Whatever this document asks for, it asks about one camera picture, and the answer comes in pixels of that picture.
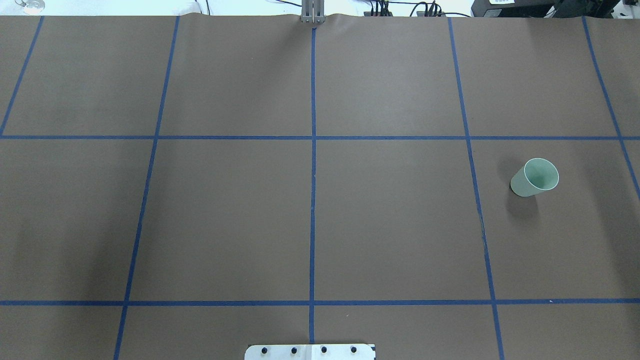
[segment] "light green cup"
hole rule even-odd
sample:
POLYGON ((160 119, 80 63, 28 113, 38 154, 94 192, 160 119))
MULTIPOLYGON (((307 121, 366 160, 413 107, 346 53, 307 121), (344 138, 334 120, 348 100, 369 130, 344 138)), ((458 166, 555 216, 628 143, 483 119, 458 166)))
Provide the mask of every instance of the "light green cup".
POLYGON ((511 189, 516 195, 527 197, 555 188, 558 180, 560 175, 551 161, 533 158, 511 178, 511 189))

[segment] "blue tape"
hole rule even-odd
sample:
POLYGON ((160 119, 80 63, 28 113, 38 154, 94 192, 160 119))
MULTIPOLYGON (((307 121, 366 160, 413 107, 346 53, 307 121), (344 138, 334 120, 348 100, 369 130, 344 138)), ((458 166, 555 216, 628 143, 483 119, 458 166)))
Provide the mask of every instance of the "blue tape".
MULTIPOLYGON (((475 299, 475 300, 132 300, 127 307, 229 307, 229 306, 464 306, 464 305, 562 305, 640 304, 640 298, 575 299, 475 299)), ((0 306, 123 306, 124 301, 93 300, 0 300, 0 306)))
POLYGON ((318 136, 318 140, 464 140, 464 136, 318 136))
MULTIPOLYGON (((467 139, 467 153, 469 156, 469 166, 471 168, 471 179, 474 184, 474 194, 476 196, 476 208, 478 216, 480 218, 480 227, 482 230, 482 241, 484 246, 484 266, 486 268, 486 277, 489 284, 489 294, 491 300, 495 300, 495 289, 493 288, 493 275, 491 271, 491 261, 489 259, 489 246, 486 243, 486 231, 484 230, 484 217, 482 214, 482 204, 480 202, 480 192, 478 190, 478 183, 476 178, 476 165, 474 163, 473 150, 471 148, 471 137, 469 134, 469 126, 467 122, 467 110, 465 107, 465 98, 462 92, 462 82, 460 80, 460 66, 458 65, 458 54, 456 52, 456 40, 453 33, 453 24, 451 18, 447 18, 449 23, 449 36, 451 38, 451 51, 453 53, 453 65, 456 71, 456 82, 458 84, 458 97, 460 98, 460 110, 462 112, 462 123, 465 128, 465 136, 467 139)), ((495 337, 498 344, 498 355, 500 360, 504 360, 504 349, 502 347, 502 332, 500 331, 500 320, 498 318, 498 307, 493 304, 493 325, 495 327, 495 337)))
POLYGON ((316 306, 491 305, 491 300, 316 300, 316 306))
POLYGON ((617 136, 470 136, 471 140, 617 140, 617 136))
POLYGON ((122 306, 122 301, 0 300, 0 306, 122 306))
POLYGON ((598 66, 598 60, 596 60, 596 53, 593 50, 593 44, 591 43, 591 35, 589 34, 589 26, 587 25, 587 18, 582 17, 582 26, 584 27, 584 34, 587 37, 587 45, 589 46, 589 52, 591 53, 591 61, 593 61, 593 67, 596 70, 596 75, 598 76, 598 81, 600 82, 600 88, 602 88, 602 93, 604 94, 604 99, 607 102, 607 108, 609 109, 609 114, 611 115, 611 121, 613 122, 613 127, 616 129, 616 134, 618 134, 618 140, 620 141, 620 147, 622 148, 622 153, 625 156, 625 161, 627 162, 627 168, 629 169, 629 174, 631 175, 631 180, 634 183, 636 188, 636 195, 638 199, 640 199, 640 186, 638 186, 638 181, 636 178, 636 173, 634 172, 634 168, 631 165, 631 160, 629 159, 629 154, 627 153, 627 147, 625 146, 625 141, 622 137, 622 132, 620 131, 620 126, 618 125, 618 120, 616 119, 616 114, 613 111, 613 106, 611 105, 611 99, 609 98, 609 93, 607 91, 607 87, 604 85, 604 80, 602 79, 602 74, 600 73, 600 67, 598 66))
POLYGON ((308 306, 306 300, 247 300, 247 301, 129 301, 129 306, 308 306))
POLYGON ((311 136, 160 135, 160 140, 311 140, 311 136))
POLYGON ((173 38, 171 41, 171 49, 169 51, 169 61, 166 66, 166 73, 164 75, 164 85, 162 90, 162 97, 160 99, 160 108, 158 109, 158 118, 156 122, 156 132, 154 135, 154 144, 151 147, 151 156, 149 157, 149 166, 147 169, 147 178, 145 180, 145 191, 142 195, 142 204, 140 206, 140 215, 138 217, 138 228, 136 230, 136 239, 133 243, 133 251, 131 254, 131 263, 129 264, 129 275, 127 276, 127 287, 124 295, 124 304, 122 306, 122 313, 120 314, 120 325, 118 326, 118 337, 116 339, 116 347, 113 352, 113 359, 118 360, 120 357, 120 346, 122 345, 122 336, 124 334, 124 325, 127 321, 127 308, 129 306, 129 297, 131 296, 131 284, 133 282, 133 273, 136 269, 136 259, 138 257, 138 247, 140 245, 140 235, 142 233, 142 221, 145 217, 145 209, 147 207, 147 197, 149 194, 149 186, 151 184, 151 175, 153 174, 154 162, 156 160, 156 149, 158 145, 158 137, 160 135, 160 126, 162 124, 162 115, 164 111, 164 101, 166 99, 166 91, 169 86, 169 77, 171 76, 171 65, 173 62, 173 52, 175 50, 175 41, 178 36, 178 26, 180 24, 180 17, 175 17, 175 25, 173 27, 173 38))
POLYGON ((309 233, 309 343, 315 342, 316 297, 316 28, 311 29, 311 209, 309 233))
POLYGON ((552 305, 552 304, 640 304, 640 299, 502 299, 496 305, 552 305))
POLYGON ((29 51, 27 52, 27 56, 24 59, 24 63, 22 64, 22 69, 20 70, 20 74, 18 75, 18 81, 16 81, 15 87, 13 88, 13 93, 11 94, 9 105, 6 107, 6 112, 4 113, 4 119, 2 120, 2 125, 0 125, 0 135, 4 133, 4 128, 6 127, 6 123, 9 121, 9 114, 11 113, 13 102, 15 101, 15 97, 18 95, 18 90, 20 89, 20 84, 22 83, 24 72, 27 70, 27 65, 29 65, 29 60, 31 59, 31 54, 33 54, 33 48, 36 46, 36 41, 38 40, 38 35, 40 34, 40 29, 42 29, 43 22, 44 22, 44 16, 41 16, 40 21, 38 21, 38 27, 36 28, 36 32, 35 34, 33 34, 33 39, 31 40, 31 46, 29 46, 29 51))
MULTIPOLYGON (((7 140, 153 140, 154 135, 1 135, 7 140)), ((158 140, 313 140, 306 135, 159 135, 158 140)), ((618 136, 520 136, 520 135, 472 135, 471 140, 584 140, 611 141, 618 136)), ((381 136, 316 136, 316 140, 466 140, 463 135, 381 135, 381 136)), ((623 136, 624 140, 640 140, 640 136, 623 136)))
POLYGON ((152 140, 153 135, 3 135, 8 140, 152 140))

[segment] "cable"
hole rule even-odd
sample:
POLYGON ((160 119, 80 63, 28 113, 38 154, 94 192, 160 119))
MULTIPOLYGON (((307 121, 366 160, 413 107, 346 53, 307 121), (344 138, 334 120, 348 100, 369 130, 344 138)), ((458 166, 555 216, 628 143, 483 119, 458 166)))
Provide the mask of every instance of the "cable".
POLYGON ((424 12, 425 12, 425 13, 427 12, 427 9, 428 9, 429 4, 425 3, 424 1, 421 1, 421 2, 417 3, 417 4, 413 7, 413 10, 411 10, 411 14, 409 14, 409 17, 412 17, 412 16, 413 16, 413 12, 414 12, 414 11, 415 11, 415 9, 416 9, 416 8, 418 8, 418 6, 420 6, 420 5, 424 5, 424 12))
POLYGON ((389 2, 385 0, 380 0, 380 16, 390 16, 389 15, 389 2))
POLYGON ((429 11, 424 13, 424 16, 425 17, 436 16, 437 13, 442 13, 442 7, 436 4, 436 2, 434 1, 433 3, 431 3, 431 6, 429 7, 429 11))
POLYGON ((415 4, 419 4, 419 3, 405 3, 403 1, 387 1, 388 3, 392 3, 392 4, 407 4, 407 5, 415 5, 415 4))
POLYGON ((202 13, 202 8, 200 7, 200 4, 198 4, 198 9, 200 10, 200 13, 202 13))
POLYGON ((276 1, 278 1, 279 3, 283 3, 283 4, 289 4, 289 5, 297 6, 298 8, 302 7, 302 5, 299 5, 299 4, 296 4, 296 3, 290 3, 290 2, 284 1, 284 0, 276 0, 276 1))
POLYGON ((471 17, 471 16, 467 15, 466 13, 437 13, 434 16, 440 16, 440 15, 462 15, 462 16, 466 16, 466 17, 471 17))

